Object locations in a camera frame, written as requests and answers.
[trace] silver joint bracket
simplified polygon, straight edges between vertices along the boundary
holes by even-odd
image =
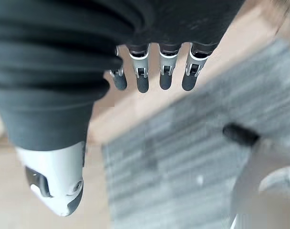
[[[173,71],[176,67],[178,53],[174,55],[164,55],[160,51],[160,73],[164,75],[168,73],[168,75],[172,75]]]
[[[189,50],[187,60],[186,60],[186,68],[185,73],[187,76],[192,75],[194,77],[198,77],[200,71],[202,70],[203,66],[207,62],[209,55],[202,57],[192,54],[192,46]]]

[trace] robotic hand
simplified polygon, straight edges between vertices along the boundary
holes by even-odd
[[[31,190],[53,212],[72,214],[83,194],[93,104],[127,81],[116,47],[126,44],[137,87],[149,87],[149,44],[159,43],[160,85],[170,87],[184,42],[182,86],[191,90],[244,0],[2,0],[0,116]]]

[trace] robot part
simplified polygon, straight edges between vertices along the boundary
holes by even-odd
[[[194,44],[191,46],[187,60],[186,68],[182,80],[182,87],[186,91],[190,91],[195,87],[197,77],[209,57],[208,53],[202,53],[198,50],[194,51]]]
[[[132,58],[136,84],[139,92],[145,93],[148,91],[148,54],[149,45],[129,46],[130,57]]]
[[[118,56],[118,47],[116,47],[116,55]],[[123,65],[120,69],[110,70],[110,75],[112,76],[113,82],[118,90],[123,91],[127,88],[127,80],[124,74]]]
[[[71,215],[83,196],[84,143],[51,151],[16,150],[35,195],[55,214]]]
[[[181,45],[160,44],[160,87],[163,90],[170,88],[172,76],[176,67],[177,57]]]

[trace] wooden floor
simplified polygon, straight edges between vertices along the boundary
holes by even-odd
[[[88,147],[83,178],[83,199],[77,211],[69,217],[58,217],[33,195],[13,147],[1,141],[0,229],[109,229],[111,221],[100,147]]]

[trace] gray carpet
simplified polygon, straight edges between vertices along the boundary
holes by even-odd
[[[284,42],[104,146],[113,228],[228,228],[230,194],[249,155],[222,136],[230,121],[290,146],[290,50]]]

